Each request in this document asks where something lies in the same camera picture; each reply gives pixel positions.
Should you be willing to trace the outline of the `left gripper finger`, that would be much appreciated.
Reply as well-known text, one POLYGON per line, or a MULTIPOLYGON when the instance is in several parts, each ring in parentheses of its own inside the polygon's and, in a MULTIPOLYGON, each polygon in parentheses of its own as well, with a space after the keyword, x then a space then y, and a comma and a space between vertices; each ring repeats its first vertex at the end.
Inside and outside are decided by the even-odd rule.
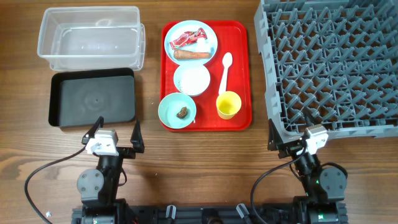
POLYGON ((91 138, 95 137, 95 133, 97 132, 97 130, 99 130, 99 128, 102 128, 104 125, 104 118, 102 116, 100 116, 95 124, 86 132, 86 134, 82 137, 81 143, 83 145, 87 145, 88 141, 91 138))
POLYGON ((132 148, 136 153, 144 153, 145 151, 145 145, 144 145, 144 140, 142 138, 142 133, 141 133, 141 124, 140 121, 137 120, 134 129, 130 138, 130 142, 132 144, 132 148))

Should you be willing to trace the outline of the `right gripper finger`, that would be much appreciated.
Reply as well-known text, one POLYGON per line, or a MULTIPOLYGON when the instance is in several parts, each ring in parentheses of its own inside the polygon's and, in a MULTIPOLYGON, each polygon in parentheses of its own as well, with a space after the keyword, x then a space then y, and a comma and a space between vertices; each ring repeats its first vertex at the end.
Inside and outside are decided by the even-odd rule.
POLYGON ((305 108, 303 110, 303 116, 305 124, 308 128, 320 124, 320 122, 315 117, 312 116, 311 111, 308 108, 305 108))
POLYGON ((269 119, 269 138, 268 147, 269 151, 282 151, 284 149, 284 142, 274 124, 274 122, 269 119))

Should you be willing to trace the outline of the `green bowl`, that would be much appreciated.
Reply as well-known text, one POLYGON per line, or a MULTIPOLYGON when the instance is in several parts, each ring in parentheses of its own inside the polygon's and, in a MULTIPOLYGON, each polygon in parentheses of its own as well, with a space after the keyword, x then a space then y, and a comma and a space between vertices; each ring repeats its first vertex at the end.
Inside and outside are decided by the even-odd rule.
POLYGON ((190 96, 183 93, 171 93, 161 100, 158 107, 158 115, 166 127, 182 129, 194 122, 197 115, 197 107, 190 96), (187 116, 184 119, 177 118, 177 113, 185 106, 188 108, 187 116))

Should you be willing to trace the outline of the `brown food scrap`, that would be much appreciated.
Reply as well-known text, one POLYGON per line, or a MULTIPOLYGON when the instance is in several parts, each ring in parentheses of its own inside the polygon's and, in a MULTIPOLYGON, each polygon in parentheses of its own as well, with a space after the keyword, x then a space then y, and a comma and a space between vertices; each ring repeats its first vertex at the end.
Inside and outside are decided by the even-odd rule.
POLYGON ((185 106, 177 113, 176 117, 179 119, 184 119, 188 114, 188 108, 185 106))

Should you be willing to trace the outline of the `yellow plastic cup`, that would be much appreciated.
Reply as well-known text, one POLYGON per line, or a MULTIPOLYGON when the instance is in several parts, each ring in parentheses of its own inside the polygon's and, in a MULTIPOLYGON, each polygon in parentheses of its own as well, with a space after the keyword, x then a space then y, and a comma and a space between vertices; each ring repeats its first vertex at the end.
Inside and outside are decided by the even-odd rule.
POLYGON ((216 99, 216 109, 221 119, 231 119, 241 109, 240 96, 233 91, 226 91, 216 99))

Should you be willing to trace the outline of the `light blue rice bowl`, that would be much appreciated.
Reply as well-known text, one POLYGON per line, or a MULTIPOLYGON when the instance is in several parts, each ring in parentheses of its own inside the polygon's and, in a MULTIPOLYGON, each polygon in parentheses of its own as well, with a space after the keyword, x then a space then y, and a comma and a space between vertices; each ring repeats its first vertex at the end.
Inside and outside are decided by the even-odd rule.
POLYGON ((188 96, 201 95, 209 87, 210 80, 208 69, 200 64, 181 65, 173 77, 176 89, 188 96))

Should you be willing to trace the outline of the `red snack wrapper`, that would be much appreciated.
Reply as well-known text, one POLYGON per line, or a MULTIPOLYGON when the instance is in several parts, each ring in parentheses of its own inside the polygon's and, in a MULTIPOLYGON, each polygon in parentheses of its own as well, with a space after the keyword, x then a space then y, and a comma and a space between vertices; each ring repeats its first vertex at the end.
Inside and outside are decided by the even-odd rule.
POLYGON ((207 39, 207 34, 203 28, 199 28, 196 31, 186 31, 182 33, 177 39, 169 42, 172 50, 177 50, 188 45, 193 45, 197 42, 198 38, 207 39))

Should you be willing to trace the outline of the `white tissue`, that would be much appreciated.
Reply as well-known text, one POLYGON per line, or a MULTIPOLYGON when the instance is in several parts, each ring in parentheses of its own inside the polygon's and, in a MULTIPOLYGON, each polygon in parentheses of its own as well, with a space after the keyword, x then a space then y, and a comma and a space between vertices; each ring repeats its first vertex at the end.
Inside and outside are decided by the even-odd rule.
POLYGON ((211 47, 205 38, 200 37, 197 39, 197 52, 211 52, 211 47))

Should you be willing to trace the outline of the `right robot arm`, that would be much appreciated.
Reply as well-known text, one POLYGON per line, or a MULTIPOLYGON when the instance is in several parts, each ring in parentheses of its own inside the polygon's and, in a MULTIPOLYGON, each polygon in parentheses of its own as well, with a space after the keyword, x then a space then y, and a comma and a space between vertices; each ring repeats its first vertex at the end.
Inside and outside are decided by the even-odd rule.
POLYGON ((304 196, 292 203, 265 204, 261 215, 269 223, 344 224, 348 223, 345 199, 348 173, 342 166, 322 164, 316 152, 325 146, 328 133, 315 118, 304 113, 308 126, 297 140, 283 142, 274 122, 269 120, 268 150, 278 151, 279 158, 291 157, 290 170, 303 185, 304 196))

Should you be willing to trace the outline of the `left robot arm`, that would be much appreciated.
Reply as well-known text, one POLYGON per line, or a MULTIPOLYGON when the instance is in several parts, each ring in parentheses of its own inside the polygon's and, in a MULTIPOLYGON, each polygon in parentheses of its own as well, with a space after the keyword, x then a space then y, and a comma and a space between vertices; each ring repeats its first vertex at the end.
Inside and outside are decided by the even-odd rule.
POLYGON ((120 176, 125 175, 123 160, 135 159, 144 152, 141 125, 136 121, 131 135, 131 147, 118 147, 118 136, 113 129, 104 129, 104 118, 83 136, 81 143, 87 153, 99 158, 94 169, 83 171, 77 180, 81 194, 81 213, 73 212, 72 223, 138 223, 136 214, 125 199, 117 199, 117 191, 123 184, 120 176))

